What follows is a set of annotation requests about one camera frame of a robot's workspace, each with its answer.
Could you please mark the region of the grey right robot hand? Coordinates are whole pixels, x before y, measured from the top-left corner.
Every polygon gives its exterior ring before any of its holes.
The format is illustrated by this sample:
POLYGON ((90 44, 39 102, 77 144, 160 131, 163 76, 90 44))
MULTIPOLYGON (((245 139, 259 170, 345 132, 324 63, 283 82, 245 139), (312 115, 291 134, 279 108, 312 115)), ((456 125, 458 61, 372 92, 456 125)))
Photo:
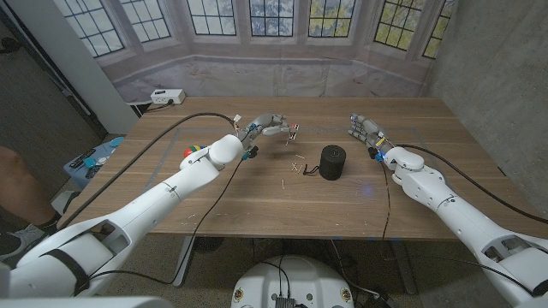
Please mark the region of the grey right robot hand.
POLYGON ((395 146, 386 136, 384 130, 374 121, 363 115, 352 113, 351 128, 348 133, 366 145, 371 159, 381 159, 395 146))

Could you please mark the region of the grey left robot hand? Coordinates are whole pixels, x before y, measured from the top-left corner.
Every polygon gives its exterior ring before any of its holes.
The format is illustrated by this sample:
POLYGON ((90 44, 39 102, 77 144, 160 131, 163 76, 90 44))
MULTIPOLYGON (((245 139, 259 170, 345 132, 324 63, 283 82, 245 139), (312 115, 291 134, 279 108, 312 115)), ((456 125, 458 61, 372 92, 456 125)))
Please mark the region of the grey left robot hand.
POLYGON ((278 133, 289 133, 289 139, 294 139, 299 129, 298 124, 289 125, 287 116, 281 114, 263 114, 251 121, 245 128, 238 130, 238 138, 243 149, 249 151, 254 147, 253 140, 259 135, 272 136, 278 133))

